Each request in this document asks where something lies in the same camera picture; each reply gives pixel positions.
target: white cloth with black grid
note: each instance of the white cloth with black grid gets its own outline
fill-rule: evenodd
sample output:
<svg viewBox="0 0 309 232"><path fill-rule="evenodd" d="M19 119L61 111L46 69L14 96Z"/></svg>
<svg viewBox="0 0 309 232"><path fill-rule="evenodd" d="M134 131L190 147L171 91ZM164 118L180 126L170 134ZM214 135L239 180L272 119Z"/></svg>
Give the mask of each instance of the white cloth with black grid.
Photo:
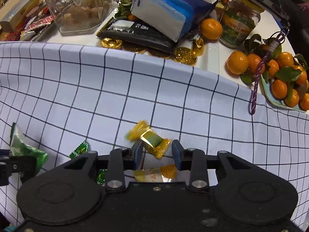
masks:
<svg viewBox="0 0 309 232"><path fill-rule="evenodd" d="M251 90L217 74L171 60L114 49L10 42L0 44L0 146L9 149L17 122L29 145L46 151L44 170L69 160L85 139L99 155L131 147L126 132L147 120L163 138L216 155L227 150L290 181L299 193L292 216L301 226L309 207L307 115L270 106ZM173 163L144 153L142 168ZM126 181L134 181L126 171ZM209 170L210 183L217 184ZM16 203L18 174L0 187L0 212L23 222Z"/></svg>

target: green snack package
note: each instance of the green snack package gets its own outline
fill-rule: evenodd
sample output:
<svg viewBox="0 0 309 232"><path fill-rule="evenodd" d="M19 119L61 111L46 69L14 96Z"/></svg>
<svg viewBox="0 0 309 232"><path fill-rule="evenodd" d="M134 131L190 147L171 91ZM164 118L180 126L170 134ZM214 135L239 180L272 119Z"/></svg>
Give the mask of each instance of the green snack package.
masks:
<svg viewBox="0 0 309 232"><path fill-rule="evenodd" d="M25 144L25 136L18 128L16 123L12 124L10 134L10 149L13 156L30 155L37 159L36 173L38 173L43 164L48 160L49 156L44 151Z"/></svg>
<svg viewBox="0 0 309 232"><path fill-rule="evenodd" d="M70 159L76 158L78 155L87 153L88 152L89 145L87 141L83 141L70 155Z"/></svg>
<svg viewBox="0 0 309 232"><path fill-rule="evenodd" d="M83 153L87 153L88 152L88 149L89 149L89 145L87 143L87 141L83 141L70 155L70 159L74 159L76 157L78 157L79 155L83 154ZM104 176L105 176L105 173L106 173L106 169L100 169L99 173L98 173L98 178L97 178L97 183L99 185L103 184L105 179L104 179Z"/></svg>
<svg viewBox="0 0 309 232"><path fill-rule="evenodd" d="M102 185L105 182L105 173L106 173L107 169L100 169L99 173L98 173L98 179L97 179L97 183L99 185Z"/></svg>

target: cardboard box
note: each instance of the cardboard box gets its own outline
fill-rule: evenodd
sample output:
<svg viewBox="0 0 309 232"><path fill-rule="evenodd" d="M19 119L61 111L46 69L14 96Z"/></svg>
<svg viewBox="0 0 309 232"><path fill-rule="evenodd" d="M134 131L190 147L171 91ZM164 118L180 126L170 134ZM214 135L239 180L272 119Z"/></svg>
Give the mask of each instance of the cardboard box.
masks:
<svg viewBox="0 0 309 232"><path fill-rule="evenodd" d="M0 21L4 32L14 32L33 0L20 0Z"/></svg>
<svg viewBox="0 0 309 232"><path fill-rule="evenodd" d="M8 0L0 9L0 21L20 0Z"/></svg>

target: tissue pack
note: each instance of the tissue pack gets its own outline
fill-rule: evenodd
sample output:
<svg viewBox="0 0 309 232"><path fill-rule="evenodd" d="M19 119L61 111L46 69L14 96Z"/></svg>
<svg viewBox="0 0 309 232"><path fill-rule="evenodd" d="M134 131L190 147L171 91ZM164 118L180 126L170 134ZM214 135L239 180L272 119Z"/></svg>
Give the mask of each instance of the tissue pack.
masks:
<svg viewBox="0 0 309 232"><path fill-rule="evenodd" d="M177 42L215 8L217 0L133 0L131 13Z"/></svg>

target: plastic jar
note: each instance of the plastic jar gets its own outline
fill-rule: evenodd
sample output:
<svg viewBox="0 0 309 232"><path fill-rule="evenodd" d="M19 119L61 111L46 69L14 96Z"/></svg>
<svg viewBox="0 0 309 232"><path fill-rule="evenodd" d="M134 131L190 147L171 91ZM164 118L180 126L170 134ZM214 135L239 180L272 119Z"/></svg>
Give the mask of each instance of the plastic jar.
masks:
<svg viewBox="0 0 309 232"><path fill-rule="evenodd" d="M261 20L263 11L249 0L228 0L220 20L223 34L219 41L229 48L237 48Z"/></svg>
<svg viewBox="0 0 309 232"><path fill-rule="evenodd" d="M91 33L114 8L113 0L45 0L61 33Z"/></svg>

